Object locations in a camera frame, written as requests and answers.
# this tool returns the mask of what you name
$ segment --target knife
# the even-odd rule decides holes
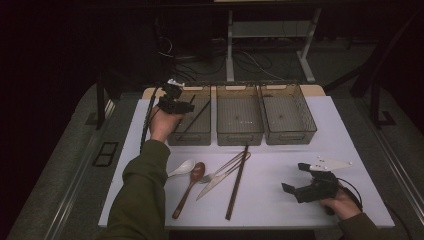
[[[246,160],[250,158],[250,153],[246,156]],[[199,193],[199,196],[197,196],[197,200],[199,200],[201,197],[203,197],[206,193],[208,193],[212,188],[214,188],[218,183],[220,183],[222,180],[224,180],[228,175],[230,175],[234,170],[236,170],[238,167],[240,167],[241,160],[239,160],[234,166],[232,166],[230,169],[228,169],[225,173],[216,176],[206,185],[205,188]]]

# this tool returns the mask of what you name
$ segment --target dark green jacket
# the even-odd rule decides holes
[[[113,202],[108,226],[97,239],[164,239],[168,147],[144,143],[140,156],[123,173],[124,185]],[[349,240],[389,239],[364,213],[339,223]]]

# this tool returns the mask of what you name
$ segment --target wooden spoon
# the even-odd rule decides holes
[[[183,198],[175,209],[174,214],[172,214],[173,219],[177,219],[180,216],[181,210],[183,210],[184,204],[187,200],[191,188],[203,177],[203,175],[205,175],[205,164],[203,162],[198,162],[190,173],[190,184],[188,185],[188,188],[184,193]]]

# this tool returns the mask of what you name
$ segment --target spoon handle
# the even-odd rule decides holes
[[[191,190],[191,188],[193,187],[194,184],[195,184],[195,182],[191,182],[190,185],[188,186],[186,192],[184,193],[183,198],[181,199],[180,203],[178,204],[177,208],[175,209],[174,214],[172,214],[173,219],[177,219],[180,216],[180,213],[183,210],[184,204],[187,201],[188,194],[190,193],[190,190]]]

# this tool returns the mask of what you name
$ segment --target transparent gray bin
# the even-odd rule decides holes
[[[268,145],[309,144],[315,121],[297,84],[260,84],[265,141]]]
[[[211,87],[184,87],[180,101],[190,102],[194,111],[187,113],[168,137],[170,146],[209,146],[211,144]]]
[[[261,145],[264,129],[256,85],[217,86],[216,94],[218,145]]]

